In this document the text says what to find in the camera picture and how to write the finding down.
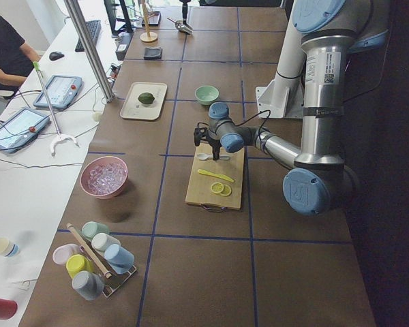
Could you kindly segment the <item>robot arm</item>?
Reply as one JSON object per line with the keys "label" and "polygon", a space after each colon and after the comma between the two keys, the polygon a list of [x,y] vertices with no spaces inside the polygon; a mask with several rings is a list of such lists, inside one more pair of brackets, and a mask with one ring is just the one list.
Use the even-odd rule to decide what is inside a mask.
{"label": "robot arm", "polygon": [[194,130],[214,159],[254,146],[288,173],[283,194],[302,215],[340,207],[357,192],[358,178],[339,149],[344,114],[345,70],[349,54],[381,47],[388,33],[388,1],[295,1],[274,79],[256,89],[258,112],[267,118],[297,116],[301,144],[295,146],[265,127],[236,125],[229,108],[216,102],[209,122]]}

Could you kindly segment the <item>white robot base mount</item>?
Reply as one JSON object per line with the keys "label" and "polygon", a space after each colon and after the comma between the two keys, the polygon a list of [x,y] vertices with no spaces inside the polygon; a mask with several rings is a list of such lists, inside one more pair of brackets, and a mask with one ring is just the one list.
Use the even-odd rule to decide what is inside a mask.
{"label": "white robot base mount", "polygon": [[297,83],[305,62],[300,41],[284,41],[274,79],[265,87],[256,87],[258,111],[268,110],[270,118],[284,118],[290,107],[291,97],[297,91]]}

